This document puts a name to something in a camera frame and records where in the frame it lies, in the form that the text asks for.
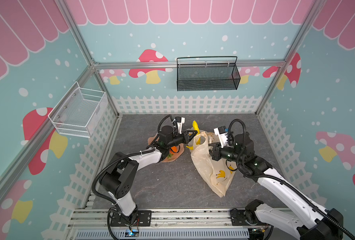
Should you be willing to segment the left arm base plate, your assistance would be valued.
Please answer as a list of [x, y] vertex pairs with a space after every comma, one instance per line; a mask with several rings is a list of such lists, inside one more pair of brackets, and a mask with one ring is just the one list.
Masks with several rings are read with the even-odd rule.
[[113, 213], [111, 227], [150, 227], [152, 211], [135, 210], [130, 216]]

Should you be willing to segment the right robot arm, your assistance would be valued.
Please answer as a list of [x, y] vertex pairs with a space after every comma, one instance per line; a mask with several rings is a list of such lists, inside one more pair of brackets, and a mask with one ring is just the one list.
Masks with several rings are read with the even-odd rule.
[[298, 240], [343, 239], [343, 215], [336, 209], [326, 209], [286, 181], [269, 162], [255, 155], [252, 140], [244, 142], [244, 135], [240, 134], [229, 146], [227, 133], [216, 133], [216, 137], [219, 142], [210, 144], [213, 160], [235, 163], [244, 177], [269, 190], [292, 211], [286, 214], [253, 200], [245, 207], [247, 223], [266, 223]]

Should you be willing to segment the banana print plastic bag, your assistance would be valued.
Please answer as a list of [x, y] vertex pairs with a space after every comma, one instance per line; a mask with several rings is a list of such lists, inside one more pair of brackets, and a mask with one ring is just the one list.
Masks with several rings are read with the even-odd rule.
[[214, 133], [201, 131], [189, 143], [191, 159], [203, 180], [209, 188], [220, 198], [226, 195], [229, 186], [236, 174], [236, 164], [226, 162], [225, 159], [215, 161], [209, 150], [210, 144], [219, 143], [219, 138]]

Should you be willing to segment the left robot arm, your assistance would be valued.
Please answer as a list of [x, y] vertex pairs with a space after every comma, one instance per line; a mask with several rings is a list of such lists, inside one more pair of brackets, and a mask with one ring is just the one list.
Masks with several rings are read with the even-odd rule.
[[94, 190], [94, 194], [110, 201], [123, 221], [127, 225], [133, 225], [138, 219], [138, 207], [132, 199], [130, 189], [137, 171], [164, 161], [173, 147], [181, 150], [181, 145], [188, 144], [198, 133], [197, 130], [179, 131], [171, 126], [164, 126], [144, 151], [127, 155], [116, 153], [93, 181], [94, 185], [99, 183], [108, 195], [97, 190]]

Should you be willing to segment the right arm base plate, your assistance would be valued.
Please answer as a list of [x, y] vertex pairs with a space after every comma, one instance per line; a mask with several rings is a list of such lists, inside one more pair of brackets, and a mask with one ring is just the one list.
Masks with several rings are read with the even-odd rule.
[[230, 217], [232, 226], [254, 226], [257, 224], [255, 215], [249, 210], [231, 209]]

